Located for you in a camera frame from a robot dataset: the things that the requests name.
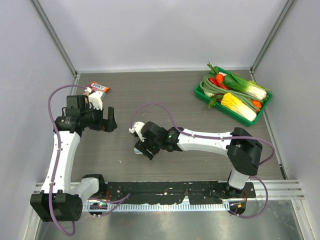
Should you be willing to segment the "light blue small stapler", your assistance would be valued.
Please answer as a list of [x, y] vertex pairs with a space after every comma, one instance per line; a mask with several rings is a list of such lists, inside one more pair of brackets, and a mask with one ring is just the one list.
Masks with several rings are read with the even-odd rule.
[[137, 148], [134, 148], [134, 152], [135, 152], [135, 154], [142, 154], [142, 152], [140, 151], [140, 150], [138, 150]]

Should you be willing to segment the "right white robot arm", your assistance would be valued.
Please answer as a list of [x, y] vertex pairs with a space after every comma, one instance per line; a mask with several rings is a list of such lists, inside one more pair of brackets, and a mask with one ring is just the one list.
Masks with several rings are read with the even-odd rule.
[[249, 177], [258, 173], [263, 146], [239, 127], [232, 132], [210, 133], [182, 127], [165, 129], [151, 121], [137, 121], [129, 128], [129, 132], [138, 138], [134, 152], [149, 160], [161, 150], [201, 151], [227, 157], [232, 164], [232, 170], [225, 190], [233, 198], [242, 196]]

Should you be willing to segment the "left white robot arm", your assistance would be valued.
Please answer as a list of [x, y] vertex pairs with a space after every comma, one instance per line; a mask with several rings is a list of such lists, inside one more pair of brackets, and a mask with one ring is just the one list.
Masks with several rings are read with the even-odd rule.
[[83, 131], [111, 133], [118, 126], [114, 108], [108, 107], [104, 118], [105, 93], [96, 91], [90, 95], [69, 95], [62, 115], [55, 120], [54, 147], [47, 176], [39, 193], [33, 193], [30, 205], [43, 222], [78, 221], [83, 204], [93, 197], [102, 199], [107, 184], [102, 174], [86, 174], [75, 187], [71, 186], [71, 173], [75, 153]]

